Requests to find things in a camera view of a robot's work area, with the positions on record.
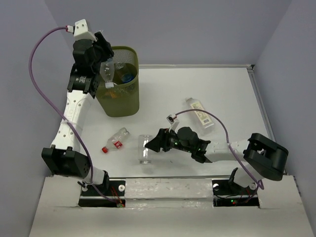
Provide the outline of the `clear bottle metal rim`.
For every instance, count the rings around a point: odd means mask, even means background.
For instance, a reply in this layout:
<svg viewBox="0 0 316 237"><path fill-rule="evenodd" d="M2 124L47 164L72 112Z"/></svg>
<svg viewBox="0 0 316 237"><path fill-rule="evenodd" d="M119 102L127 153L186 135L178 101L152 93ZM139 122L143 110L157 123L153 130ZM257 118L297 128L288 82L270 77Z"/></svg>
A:
<svg viewBox="0 0 316 237"><path fill-rule="evenodd" d="M151 135L139 135L138 137L138 160L140 164L149 164L152 162L152 151L145 147L152 140Z"/></svg>

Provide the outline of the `green label plastic bottle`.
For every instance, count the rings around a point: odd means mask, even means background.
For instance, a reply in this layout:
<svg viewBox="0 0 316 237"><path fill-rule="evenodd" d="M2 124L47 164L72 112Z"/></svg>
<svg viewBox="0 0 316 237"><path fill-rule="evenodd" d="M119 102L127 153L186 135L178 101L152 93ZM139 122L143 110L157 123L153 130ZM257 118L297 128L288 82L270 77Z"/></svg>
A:
<svg viewBox="0 0 316 237"><path fill-rule="evenodd" d="M107 61L101 63L100 75L105 83L106 88L114 87L114 83L113 83L114 74L115 74L115 64L112 58L109 58Z"/></svg>

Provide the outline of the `blue label water bottle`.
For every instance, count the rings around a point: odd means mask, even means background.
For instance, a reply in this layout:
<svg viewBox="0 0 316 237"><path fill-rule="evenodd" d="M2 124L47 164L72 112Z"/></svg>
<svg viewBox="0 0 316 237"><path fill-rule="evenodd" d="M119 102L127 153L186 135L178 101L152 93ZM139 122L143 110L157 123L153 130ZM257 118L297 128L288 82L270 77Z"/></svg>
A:
<svg viewBox="0 0 316 237"><path fill-rule="evenodd" d="M128 83L134 79L134 75L126 63L116 63L115 72L122 83Z"/></svg>

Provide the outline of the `orange juice bottle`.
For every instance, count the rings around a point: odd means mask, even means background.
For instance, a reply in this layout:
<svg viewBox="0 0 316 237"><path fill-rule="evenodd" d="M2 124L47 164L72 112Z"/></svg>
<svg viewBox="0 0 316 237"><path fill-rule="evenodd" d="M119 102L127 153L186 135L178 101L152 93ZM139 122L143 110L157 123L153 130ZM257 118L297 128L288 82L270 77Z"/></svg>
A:
<svg viewBox="0 0 316 237"><path fill-rule="evenodd" d="M103 99L118 99L129 96L129 93L124 90L107 90L104 92Z"/></svg>

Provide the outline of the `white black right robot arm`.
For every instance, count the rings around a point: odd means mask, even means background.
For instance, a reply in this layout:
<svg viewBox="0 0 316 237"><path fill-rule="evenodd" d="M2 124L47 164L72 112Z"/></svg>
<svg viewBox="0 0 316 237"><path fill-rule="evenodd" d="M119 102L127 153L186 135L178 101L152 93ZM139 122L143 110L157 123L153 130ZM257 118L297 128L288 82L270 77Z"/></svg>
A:
<svg viewBox="0 0 316 237"><path fill-rule="evenodd" d="M199 163L236 160L239 166L227 181L228 190L234 194L253 184L263 190L263 179L281 181L289 155L288 149L260 133L239 142L218 143L200 139L189 127L178 131L162 128L145 148L157 153L171 149L184 151Z"/></svg>

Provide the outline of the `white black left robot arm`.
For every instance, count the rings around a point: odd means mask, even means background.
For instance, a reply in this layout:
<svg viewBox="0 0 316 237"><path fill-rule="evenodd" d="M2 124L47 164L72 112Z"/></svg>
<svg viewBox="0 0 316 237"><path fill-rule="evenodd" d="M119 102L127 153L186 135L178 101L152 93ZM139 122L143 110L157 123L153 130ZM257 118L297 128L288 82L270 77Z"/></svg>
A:
<svg viewBox="0 0 316 237"><path fill-rule="evenodd" d="M101 32L96 40L79 39L73 44L75 60L67 86L67 101L58 132L41 157L54 175L77 178L81 185L91 186L100 196L109 190L108 172L98 169L80 135L87 112L95 99L101 81L100 70L114 52Z"/></svg>

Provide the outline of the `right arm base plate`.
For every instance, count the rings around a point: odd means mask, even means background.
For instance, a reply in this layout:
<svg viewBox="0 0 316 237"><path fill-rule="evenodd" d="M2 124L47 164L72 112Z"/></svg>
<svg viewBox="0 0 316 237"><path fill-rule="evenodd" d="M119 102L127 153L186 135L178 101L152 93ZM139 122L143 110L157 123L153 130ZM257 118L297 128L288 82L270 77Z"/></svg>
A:
<svg viewBox="0 0 316 237"><path fill-rule="evenodd" d="M212 180L214 207L259 207L256 185L241 187L228 179Z"/></svg>

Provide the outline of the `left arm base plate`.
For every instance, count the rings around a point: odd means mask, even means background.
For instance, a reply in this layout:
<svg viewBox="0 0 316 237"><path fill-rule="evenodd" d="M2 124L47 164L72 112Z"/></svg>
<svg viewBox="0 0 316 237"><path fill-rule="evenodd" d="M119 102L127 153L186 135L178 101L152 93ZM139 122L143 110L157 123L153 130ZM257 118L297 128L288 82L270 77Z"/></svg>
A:
<svg viewBox="0 0 316 237"><path fill-rule="evenodd" d="M125 207L126 180L110 179L107 190L101 185L96 185L96 187L107 198L101 196L91 185L81 184L78 202L80 207Z"/></svg>

